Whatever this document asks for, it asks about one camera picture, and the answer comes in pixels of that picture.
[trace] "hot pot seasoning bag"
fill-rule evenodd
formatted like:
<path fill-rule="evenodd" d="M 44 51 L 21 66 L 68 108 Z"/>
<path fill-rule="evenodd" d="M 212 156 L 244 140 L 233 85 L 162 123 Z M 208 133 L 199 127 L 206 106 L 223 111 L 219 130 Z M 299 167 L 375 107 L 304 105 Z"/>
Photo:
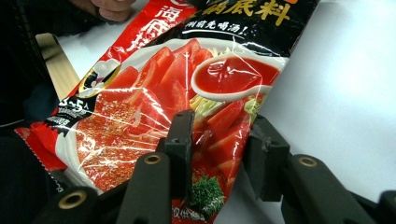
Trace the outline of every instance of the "hot pot seasoning bag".
<path fill-rule="evenodd" d="M 136 159 L 166 137 L 172 117 L 192 109 L 192 193 L 172 201 L 172 219 L 213 223 L 257 112 L 317 3 L 211 1 L 128 57 L 101 58 L 53 116 L 17 132 L 35 140 L 27 142 L 38 158 L 46 154 L 45 165 L 43 157 L 57 159 L 50 171 L 66 169 L 102 193 L 127 181 Z"/>

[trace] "person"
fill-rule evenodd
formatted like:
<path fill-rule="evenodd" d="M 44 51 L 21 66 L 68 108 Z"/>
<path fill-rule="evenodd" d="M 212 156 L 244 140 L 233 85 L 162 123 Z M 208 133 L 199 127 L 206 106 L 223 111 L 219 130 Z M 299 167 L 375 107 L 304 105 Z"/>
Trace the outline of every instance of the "person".
<path fill-rule="evenodd" d="M 14 129 L 59 104 L 35 36 L 127 21 L 135 0 L 0 0 L 0 223 L 32 223 L 57 184 Z"/>

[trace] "black sleeve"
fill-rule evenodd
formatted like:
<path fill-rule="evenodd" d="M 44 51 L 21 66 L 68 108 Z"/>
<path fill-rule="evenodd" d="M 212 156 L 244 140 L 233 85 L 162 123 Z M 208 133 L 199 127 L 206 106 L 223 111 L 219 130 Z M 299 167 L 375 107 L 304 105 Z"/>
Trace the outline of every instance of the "black sleeve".
<path fill-rule="evenodd" d="M 76 8 L 68 0 L 6 1 L 25 11 L 31 29 L 36 34 L 75 35 L 103 22 Z"/>

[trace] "finger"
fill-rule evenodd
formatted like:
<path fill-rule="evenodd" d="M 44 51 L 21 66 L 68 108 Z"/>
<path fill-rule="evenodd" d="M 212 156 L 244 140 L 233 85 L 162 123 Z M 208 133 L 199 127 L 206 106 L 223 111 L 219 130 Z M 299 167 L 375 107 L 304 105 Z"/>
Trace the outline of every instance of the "finger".
<path fill-rule="evenodd" d="M 134 2 L 135 0 L 92 0 L 97 7 L 116 12 L 129 10 Z"/>
<path fill-rule="evenodd" d="M 109 21 L 126 21 L 132 14 L 132 9 L 123 10 L 123 11 L 111 11 L 105 8 L 99 8 L 100 15 Z"/>

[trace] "wooden edge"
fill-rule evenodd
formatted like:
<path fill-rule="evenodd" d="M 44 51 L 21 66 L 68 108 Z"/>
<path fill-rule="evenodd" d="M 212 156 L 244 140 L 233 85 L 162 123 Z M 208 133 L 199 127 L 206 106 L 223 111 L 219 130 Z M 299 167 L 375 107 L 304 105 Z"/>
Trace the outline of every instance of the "wooden edge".
<path fill-rule="evenodd" d="M 80 82 L 78 75 L 53 35 L 41 34 L 35 38 L 41 48 L 56 93 L 62 100 Z"/>

